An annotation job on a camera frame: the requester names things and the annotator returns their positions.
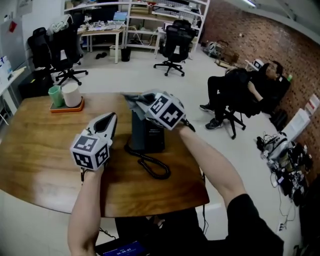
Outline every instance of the sneaker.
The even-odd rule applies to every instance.
[[[211,121],[210,121],[210,123],[207,123],[206,125],[205,125],[205,128],[207,128],[208,130],[214,130],[214,129],[217,129],[217,128],[221,128],[222,127],[222,122],[220,122],[220,121],[218,121],[218,120],[216,120],[215,118],[214,119],[212,119]]]
[[[206,111],[206,112],[208,112],[208,111],[210,111],[210,112],[215,111],[214,108],[210,105],[210,103],[208,103],[207,105],[200,105],[199,107],[200,107],[201,110]]]

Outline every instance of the ceiling light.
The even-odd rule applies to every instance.
[[[249,1],[249,0],[242,0],[245,1],[248,5],[252,6],[252,7],[257,7],[253,2]]]

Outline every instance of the coaster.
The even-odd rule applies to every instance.
[[[66,113],[66,112],[80,112],[85,106],[85,99],[81,97],[81,102],[78,106],[75,107],[68,107],[67,105],[63,105],[60,107],[56,107],[53,103],[50,107],[51,113]]]

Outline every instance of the white marker cube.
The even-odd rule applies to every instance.
[[[70,151],[77,166],[93,171],[98,170],[110,156],[108,142],[94,134],[77,134]]]
[[[177,100],[163,93],[159,94],[158,99],[148,109],[147,117],[149,120],[155,120],[156,124],[158,122],[171,131],[185,116],[185,110]]]

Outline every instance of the red brick wall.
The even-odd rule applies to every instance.
[[[313,93],[320,96],[320,45],[305,35],[274,20],[241,11],[223,0],[211,0],[204,26],[202,41],[228,42],[230,50],[240,55],[241,66],[245,60],[275,60],[283,65],[285,76],[293,75],[291,87],[279,106],[287,111],[289,120],[299,108],[304,108]],[[314,168],[307,176],[309,182],[320,174],[319,121],[320,109],[298,138],[308,146],[314,160]]]

